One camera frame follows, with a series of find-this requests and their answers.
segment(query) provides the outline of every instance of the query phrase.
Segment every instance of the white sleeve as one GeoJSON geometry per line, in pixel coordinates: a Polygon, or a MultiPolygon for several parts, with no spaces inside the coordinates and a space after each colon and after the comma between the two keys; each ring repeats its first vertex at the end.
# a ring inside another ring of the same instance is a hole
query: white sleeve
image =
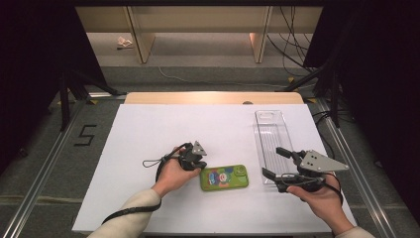
{"type": "MultiPolygon", "coordinates": [[[[130,197],[121,207],[121,210],[137,206],[153,206],[159,203],[159,195],[153,189],[148,189],[130,197]]],[[[90,234],[89,238],[138,238],[146,229],[151,216],[151,212],[139,212],[113,218],[90,234]]]]}
{"type": "Polygon", "coordinates": [[[356,226],[353,229],[336,236],[336,238],[374,238],[374,236],[363,230],[362,227],[356,226]]]}

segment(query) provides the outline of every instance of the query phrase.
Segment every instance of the black stand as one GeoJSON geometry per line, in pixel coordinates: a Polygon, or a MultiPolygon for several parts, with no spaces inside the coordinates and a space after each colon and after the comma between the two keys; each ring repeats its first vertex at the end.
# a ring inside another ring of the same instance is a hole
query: black stand
{"type": "Polygon", "coordinates": [[[86,88],[84,87],[83,82],[87,82],[89,84],[95,85],[98,88],[114,95],[127,95],[127,92],[120,92],[108,85],[105,85],[101,82],[98,82],[94,78],[75,70],[68,70],[67,72],[62,74],[59,84],[59,96],[61,100],[61,129],[63,131],[67,126],[68,122],[70,121],[70,107],[68,102],[68,92],[67,90],[73,93],[74,97],[77,100],[86,100],[89,96],[86,88]]]}
{"type": "Polygon", "coordinates": [[[362,16],[367,15],[364,14],[365,9],[365,1],[363,1],[361,5],[358,6],[351,14],[350,19],[347,21],[342,33],[340,34],[337,44],[333,47],[330,56],[327,58],[324,64],[282,90],[291,92],[299,86],[309,82],[310,80],[318,78],[313,91],[315,96],[324,96],[328,90],[331,91],[330,116],[336,127],[340,127],[337,114],[340,84],[339,71],[347,55],[346,49],[348,49],[349,45],[355,40],[358,28],[363,25],[362,16]]]}

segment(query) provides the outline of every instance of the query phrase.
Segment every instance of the forearm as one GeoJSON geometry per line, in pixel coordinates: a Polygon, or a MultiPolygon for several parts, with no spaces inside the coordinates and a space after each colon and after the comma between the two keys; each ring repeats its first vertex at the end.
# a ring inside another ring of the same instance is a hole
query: forearm
{"type": "Polygon", "coordinates": [[[336,236],[336,238],[374,238],[374,236],[363,230],[363,228],[356,226],[351,230],[336,236]]]}
{"type": "Polygon", "coordinates": [[[160,199],[162,199],[169,192],[169,189],[164,184],[164,182],[155,183],[155,185],[152,186],[152,190],[157,193],[160,199]]]}
{"type": "Polygon", "coordinates": [[[342,234],[355,227],[346,217],[346,214],[344,212],[339,212],[339,214],[331,216],[328,219],[325,219],[324,221],[336,235],[342,234]]]}
{"type": "MultiPolygon", "coordinates": [[[[130,197],[121,209],[153,206],[160,202],[159,195],[152,189],[143,190],[130,197]]],[[[133,237],[137,238],[146,229],[151,212],[139,212],[113,218],[101,225],[89,237],[133,237]]]]}

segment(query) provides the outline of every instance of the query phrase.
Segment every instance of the black wrist strap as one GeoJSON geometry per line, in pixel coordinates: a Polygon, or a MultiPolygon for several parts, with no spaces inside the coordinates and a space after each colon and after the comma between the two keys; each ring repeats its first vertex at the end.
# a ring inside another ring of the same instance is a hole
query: black wrist strap
{"type": "Polygon", "coordinates": [[[139,206],[139,207],[131,207],[131,208],[127,208],[124,210],[119,210],[117,212],[112,213],[111,215],[109,215],[107,218],[105,218],[105,220],[102,222],[102,224],[104,224],[105,222],[119,217],[119,216],[123,216],[123,215],[128,215],[128,214],[133,214],[133,213],[139,213],[139,212],[152,212],[152,211],[156,211],[160,208],[161,206],[161,201],[158,203],[158,205],[154,205],[154,206],[139,206]]]}
{"type": "Polygon", "coordinates": [[[327,184],[326,182],[324,182],[323,185],[330,188],[332,191],[334,191],[340,197],[340,202],[343,205],[344,198],[343,198],[343,195],[341,194],[341,192],[338,189],[336,189],[335,187],[327,184]]]}

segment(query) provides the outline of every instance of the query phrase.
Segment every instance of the person's left hand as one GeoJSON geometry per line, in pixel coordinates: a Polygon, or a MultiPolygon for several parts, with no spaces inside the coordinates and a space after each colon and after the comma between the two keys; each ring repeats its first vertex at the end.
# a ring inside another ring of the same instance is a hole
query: person's left hand
{"type": "Polygon", "coordinates": [[[179,189],[190,179],[197,177],[200,172],[201,169],[185,171],[177,159],[170,159],[164,164],[152,189],[163,198],[168,192],[179,189]]]}

